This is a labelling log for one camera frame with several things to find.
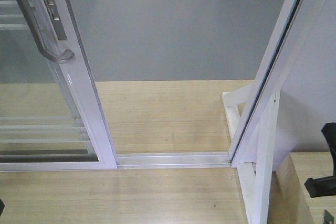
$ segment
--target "sliding glass door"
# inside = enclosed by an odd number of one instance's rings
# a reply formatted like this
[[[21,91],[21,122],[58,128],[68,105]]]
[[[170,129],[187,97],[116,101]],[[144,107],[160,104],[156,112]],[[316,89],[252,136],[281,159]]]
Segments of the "sliding glass door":
[[[0,170],[116,167],[69,0],[0,0]]]

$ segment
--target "door handle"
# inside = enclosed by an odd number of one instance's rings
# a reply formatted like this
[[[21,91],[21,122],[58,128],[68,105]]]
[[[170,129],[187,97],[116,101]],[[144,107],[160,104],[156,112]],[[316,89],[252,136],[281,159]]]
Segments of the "door handle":
[[[57,55],[47,49],[46,44],[43,40],[41,31],[39,29],[37,19],[34,15],[33,10],[31,9],[28,0],[16,0],[19,5],[23,16],[26,19],[27,25],[30,29],[31,34],[33,35],[34,41],[36,43],[38,51],[48,60],[51,60],[55,63],[67,63],[71,60],[75,54],[66,49],[61,55]]]

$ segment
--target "wooden floor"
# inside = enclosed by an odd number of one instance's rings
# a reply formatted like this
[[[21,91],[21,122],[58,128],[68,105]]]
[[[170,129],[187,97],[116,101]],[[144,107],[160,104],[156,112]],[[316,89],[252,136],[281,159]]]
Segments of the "wooden floor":
[[[97,82],[117,153],[227,151],[222,93],[251,80]]]
[[[249,83],[97,86],[119,153],[206,152],[229,146],[221,93]],[[0,223],[243,224],[236,174],[232,168],[1,173],[0,198],[6,207]],[[274,180],[269,224],[287,223],[279,212],[280,197]]]
[[[6,224],[246,223],[231,168],[1,173]]]

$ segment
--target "white door frame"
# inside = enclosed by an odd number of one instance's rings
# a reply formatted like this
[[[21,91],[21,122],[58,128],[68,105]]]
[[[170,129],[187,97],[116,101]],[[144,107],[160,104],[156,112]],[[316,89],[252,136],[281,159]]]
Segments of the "white door frame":
[[[91,139],[97,162],[1,163],[1,171],[117,169],[112,137],[90,72],[69,0],[55,0],[68,40],[57,41],[61,50],[69,49],[75,57],[60,64],[60,70]]]

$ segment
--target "gray wall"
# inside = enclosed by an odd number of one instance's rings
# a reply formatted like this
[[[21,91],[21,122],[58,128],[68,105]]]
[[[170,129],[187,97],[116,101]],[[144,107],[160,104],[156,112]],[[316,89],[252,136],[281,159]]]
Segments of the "gray wall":
[[[284,0],[71,0],[97,81],[253,79]]]

